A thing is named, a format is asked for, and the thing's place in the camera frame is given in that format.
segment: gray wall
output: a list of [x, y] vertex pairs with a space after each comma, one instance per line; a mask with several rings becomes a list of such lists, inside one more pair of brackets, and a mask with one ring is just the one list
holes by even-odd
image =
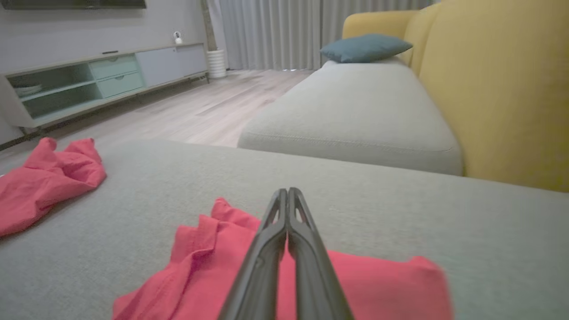
[[[0, 8], [0, 73], [111, 50], [205, 41], [198, 0], [146, 0], [146, 10], [4, 10]], [[0, 143], [20, 136], [0, 116]]]

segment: cabinet drawer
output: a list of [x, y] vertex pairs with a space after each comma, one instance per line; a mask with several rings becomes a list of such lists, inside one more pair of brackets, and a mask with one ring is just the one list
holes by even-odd
[[138, 72], [99, 82], [99, 89], [103, 94], [103, 98], [120, 95], [121, 93], [142, 87], [142, 79]]
[[103, 79], [138, 70], [134, 55], [99, 60], [89, 64], [95, 79]]

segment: white vase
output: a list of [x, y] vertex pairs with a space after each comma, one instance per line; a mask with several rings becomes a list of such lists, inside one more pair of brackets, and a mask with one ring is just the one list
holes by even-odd
[[225, 55], [223, 50], [208, 51], [209, 77], [211, 79], [225, 78]]

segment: gray cabinet door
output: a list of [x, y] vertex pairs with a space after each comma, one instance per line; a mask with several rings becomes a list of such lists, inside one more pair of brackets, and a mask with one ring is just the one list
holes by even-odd
[[147, 87], [183, 77], [176, 48], [166, 48], [136, 54]]
[[204, 47], [201, 44], [189, 47], [177, 47], [176, 55], [183, 76], [193, 75], [208, 69], [205, 62]]

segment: teal pillow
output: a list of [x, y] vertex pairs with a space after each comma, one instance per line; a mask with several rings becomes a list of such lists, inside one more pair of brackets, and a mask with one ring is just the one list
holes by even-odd
[[394, 36], [366, 34], [333, 42], [320, 50], [330, 60], [341, 63], [362, 63], [382, 60], [413, 47]]

